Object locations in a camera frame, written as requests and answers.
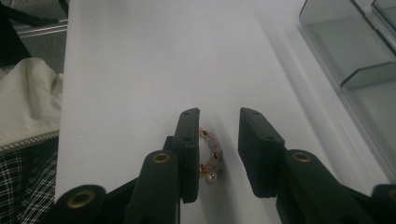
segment screw hole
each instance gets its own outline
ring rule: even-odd
[[[80,208],[89,204],[94,197],[95,194],[93,191],[88,189],[82,190],[67,200],[67,206],[70,208]]]

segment white surface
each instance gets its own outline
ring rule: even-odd
[[[178,115],[223,148],[215,186],[201,182],[181,223],[279,223],[253,196],[237,155],[240,107],[261,111],[287,148],[315,153],[345,185],[387,182],[302,38],[304,1],[73,1],[67,35],[56,198],[82,185],[111,191],[162,149]]]

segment plaid fabric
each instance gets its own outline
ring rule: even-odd
[[[58,139],[0,158],[0,223],[39,223],[53,205]]]

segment beaded bracelet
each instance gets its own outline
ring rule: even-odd
[[[204,138],[204,140],[208,143],[210,150],[212,151],[210,160],[206,163],[206,165],[199,165],[199,171],[201,175],[207,180],[215,181],[218,176],[214,173],[214,170],[218,165],[218,158],[221,153],[220,144],[212,133],[204,131],[201,127],[199,128],[199,135]]]

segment beige fabric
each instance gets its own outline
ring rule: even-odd
[[[0,153],[4,147],[59,132],[63,75],[37,58],[0,69]]]

